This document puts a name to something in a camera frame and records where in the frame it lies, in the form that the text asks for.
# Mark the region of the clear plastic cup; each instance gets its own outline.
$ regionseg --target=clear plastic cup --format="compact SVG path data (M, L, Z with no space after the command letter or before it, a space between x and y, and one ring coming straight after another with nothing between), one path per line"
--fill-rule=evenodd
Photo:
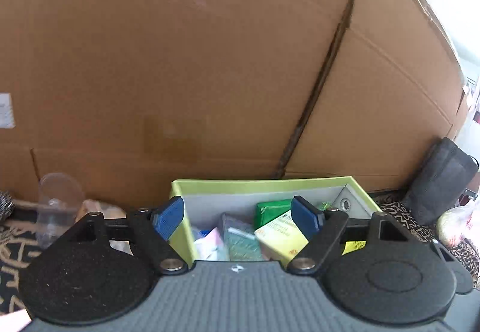
M47 174L40 180L37 208L37 241L41 248L49 247L75 222L75 216L85 200L82 187L71 176Z

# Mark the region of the green storage bin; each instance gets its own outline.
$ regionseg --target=green storage bin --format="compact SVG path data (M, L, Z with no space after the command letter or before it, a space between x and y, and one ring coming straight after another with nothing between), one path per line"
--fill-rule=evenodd
M253 222L255 206L301 195L309 202L330 202L352 218L369 218L381 211L351 176L324 179L258 181L176 180L171 196L185 202L183 221L172 234L170 244L189 266L198 258L191 223L199 229L213 229L226 212Z

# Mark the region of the metal screw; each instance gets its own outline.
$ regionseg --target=metal screw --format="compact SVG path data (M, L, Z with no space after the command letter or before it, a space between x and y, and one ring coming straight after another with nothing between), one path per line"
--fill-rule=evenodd
M166 271L178 271L183 268L183 262L179 259L165 259L160 262L160 267Z
M315 267L315 262L310 258L295 258L292 260L292 266L298 270L311 270Z

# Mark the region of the blue clip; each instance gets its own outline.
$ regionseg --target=blue clip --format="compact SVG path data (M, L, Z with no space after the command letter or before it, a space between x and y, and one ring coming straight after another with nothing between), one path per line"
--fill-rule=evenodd
M181 197L173 197L169 200L169 205L165 209L159 210L153 211L152 224L157 233L165 241L168 241L183 220L185 204Z
M314 234L322 230L325 224L323 211L320 211L299 195L293 197L290 203L290 213L293 222L308 241L311 240Z

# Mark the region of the plastic container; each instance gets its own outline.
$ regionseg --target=plastic container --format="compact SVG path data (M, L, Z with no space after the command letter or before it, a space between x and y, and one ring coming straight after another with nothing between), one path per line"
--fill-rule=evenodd
M351 176L325 179L258 181L176 180L171 197L185 202L185 216L170 237L170 245L191 266L198 259L191 225L200 230L215 228L222 213L253 222L259 202L301 195L313 204L329 202L351 218L368 219L381 211Z
M49 247L75 222L75 216L85 200L78 182L66 174L47 174L40 180L37 241L41 248Z

